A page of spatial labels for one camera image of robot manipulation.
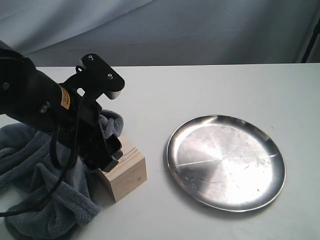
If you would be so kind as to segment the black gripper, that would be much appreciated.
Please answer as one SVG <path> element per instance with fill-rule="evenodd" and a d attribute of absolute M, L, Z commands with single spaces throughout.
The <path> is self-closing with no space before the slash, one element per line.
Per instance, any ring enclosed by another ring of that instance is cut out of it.
<path fill-rule="evenodd" d="M 93 111 L 93 124 L 85 122 L 85 108 L 80 107 L 74 125 L 64 130 L 54 121 L 53 166 L 59 170 L 70 170 L 78 161 L 84 161 L 89 170 L 100 169 L 109 173 L 123 156 L 122 143 L 118 138 L 118 114 L 111 110 L 97 108 Z M 60 163 L 57 143 L 71 150 L 66 163 Z"/>

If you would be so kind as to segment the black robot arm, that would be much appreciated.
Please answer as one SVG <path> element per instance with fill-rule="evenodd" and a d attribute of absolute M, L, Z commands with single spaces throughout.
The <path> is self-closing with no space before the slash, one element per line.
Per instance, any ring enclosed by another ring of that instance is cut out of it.
<path fill-rule="evenodd" d="M 115 134 L 104 136 L 97 99 L 116 99 L 124 87 L 124 79 L 97 54 L 82 56 L 75 73 L 57 83 L 29 58 L 0 45 L 0 112 L 51 134 L 49 153 L 57 169 L 57 144 L 92 170 L 109 172 L 118 164 L 122 145 Z"/>

